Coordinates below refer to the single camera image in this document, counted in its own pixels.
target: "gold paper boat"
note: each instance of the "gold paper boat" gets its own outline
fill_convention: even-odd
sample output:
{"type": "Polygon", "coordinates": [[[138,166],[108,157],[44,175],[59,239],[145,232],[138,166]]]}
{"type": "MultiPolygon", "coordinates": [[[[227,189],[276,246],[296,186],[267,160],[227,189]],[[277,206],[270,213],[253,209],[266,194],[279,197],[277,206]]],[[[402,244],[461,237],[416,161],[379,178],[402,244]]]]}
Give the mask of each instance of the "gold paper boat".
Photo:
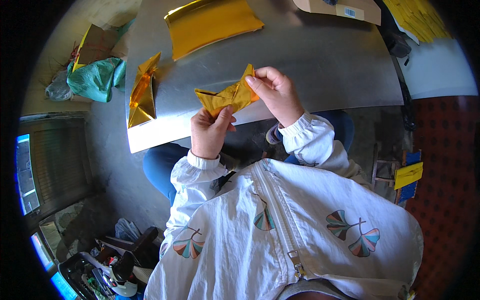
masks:
{"type": "Polygon", "coordinates": [[[161,52],[155,54],[138,66],[137,76],[130,94],[130,114],[128,126],[131,128],[156,118],[155,102],[152,91],[152,78],[161,52]]]}
{"type": "Polygon", "coordinates": [[[197,0],[169,11],[164,19],[172,39],[173,60],[264,26],[245,0],[197,0]]]}
{"type": "Polygon", "coordinates": [[[214,93],[196,88],[195,93],[212,117],[216,118],[222,108],[229,104],[233,106],[233,112],[235,113],[259,99],[245,81],[245,76],[247,75],[255,76],[255,71],[251,64],[248,64],[240,81],[228,86],[223,91],[214,93]]]}

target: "label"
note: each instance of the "label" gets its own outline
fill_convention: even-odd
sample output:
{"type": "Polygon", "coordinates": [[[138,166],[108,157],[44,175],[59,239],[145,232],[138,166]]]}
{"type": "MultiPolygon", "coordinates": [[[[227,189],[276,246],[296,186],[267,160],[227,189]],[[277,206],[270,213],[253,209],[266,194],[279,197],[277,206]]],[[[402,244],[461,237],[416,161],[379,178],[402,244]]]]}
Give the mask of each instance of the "label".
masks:
{"type": "Polygon", "coordinates": [[[335,10],[337,16],[365,21],[364,11],[359,8],[337,4],[335,10]]]}
{"type": "Polygon", "coordinates": [[[350,8],[346,7],[345,8],[345,15],[355,18],[355,11],[351,10],[350,8]]]}

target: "zipper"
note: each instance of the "zipper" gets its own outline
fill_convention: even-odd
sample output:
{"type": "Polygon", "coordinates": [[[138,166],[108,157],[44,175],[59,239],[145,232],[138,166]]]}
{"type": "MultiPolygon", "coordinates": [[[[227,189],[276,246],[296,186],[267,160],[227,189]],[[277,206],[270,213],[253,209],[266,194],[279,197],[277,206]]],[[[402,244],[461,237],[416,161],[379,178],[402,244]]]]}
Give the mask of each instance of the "zipper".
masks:
{"type": "MultiPolygon", "coordinates": [[[[265,180],[266,178],[262,174],[262,169],[258,163],[255,164],[255,173],[263,187],[263,190],[268,194],[270,199],[276,198],[276,194],[272,192],[272,188],[270,187],[270,184],[266,182],[265,180]]],[[[283,209],[279,207],[278,203],[275,203],[274,201],[270,201],[270,203],[272,203],[271,208],[275,210],[276,215],[278,217],[278,221],[282,223],[282,224],[279,224],[278,228],[284,228],[284,230],[279,230],[278,232],[280,232],[280,237],[283,238],[283,242],[287,246],[287,251],[288,251],[287,256],[292,261],[295,277],[301,280],[306,275],[306,272],[300,261],[299,253],[297,250],[295,250],[296,248],[298,248],[298,246],[297,247],[294,246],[294,244],[296,243],[293,239],[293,233],[289,231],[289,226],[287,225],[288,224],[287,216],[284,215],[285,212],[283,211],[283,209]]]]}
{"type": "Polygon", "coordinates": [[[293,250],[288,252],[287,255],[292,261],[293,267],[295,268],[295,277],[297,277],[299,280],[303,279],[306,273],[305,273],[305,270],[303,269],[303,265],[300,262],[299,253],[297,252],[297,250],[293,250]]]}

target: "metal table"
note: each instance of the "metal table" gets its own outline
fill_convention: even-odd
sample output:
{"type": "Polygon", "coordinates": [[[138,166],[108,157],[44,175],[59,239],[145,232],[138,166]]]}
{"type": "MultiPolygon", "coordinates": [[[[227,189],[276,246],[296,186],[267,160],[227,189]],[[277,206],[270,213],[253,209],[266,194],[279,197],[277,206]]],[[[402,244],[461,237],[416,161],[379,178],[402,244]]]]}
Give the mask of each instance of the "metal table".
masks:
{"type": "MultiPolygon", "coordinates": [[[[137,66],[162,51],[154,80],[157,119],[127,130],[132,153],[190,135],[202,107],[195,88],[219,92],[248,63],[288,75],[308,111],[403,105],[398,77],[375,25],[298,9],[291,0],[248,0],[263,29],[204,47],[174,62],[163,17],[190,0],[143,0],[126,73],[126,116],[137,66]]],[[[236,124],[272,118],[263,101],[235,114],[236,124]]]]}

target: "plastic bag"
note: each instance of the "plastic bag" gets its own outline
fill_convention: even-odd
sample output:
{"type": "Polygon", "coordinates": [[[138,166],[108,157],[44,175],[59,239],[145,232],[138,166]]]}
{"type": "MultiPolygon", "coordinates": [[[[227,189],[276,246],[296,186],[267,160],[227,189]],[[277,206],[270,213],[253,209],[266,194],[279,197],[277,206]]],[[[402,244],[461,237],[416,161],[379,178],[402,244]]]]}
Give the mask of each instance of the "plastic bag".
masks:
{"type": "Polygon", "coordinates": [[[80,96],[98,102],[109,102],[112,98],[111,89],[118,86],[125,88],[125,70],[127,63],[111,57],[106,60],[94,61],[74,72],[73,61],[68,65],[67,84],[72,91],[80,96]]]}
{"type": "Polygon", "coordinates": [[[119,219],[115,224],[115,237],[121,240],[135,242],[141,233],[133,222],[127,221],[125,218],[119,219]]]}
{"type": "Polygon", "coordinates": [[[96,257],[97,255],[100,254],[100,251],[98,251],[98,248],[97,247],[93,247],[91,250],[90,250],[90,255],[93,256],[93,257],[96,257]]]}
{"type": "Polygon", "coordinates": [[[45,89],[45,95],[52,101],[65,101],[73,96],[72,89],[67,84],[67,70],[57,73],[53,82],[45,89]]]}

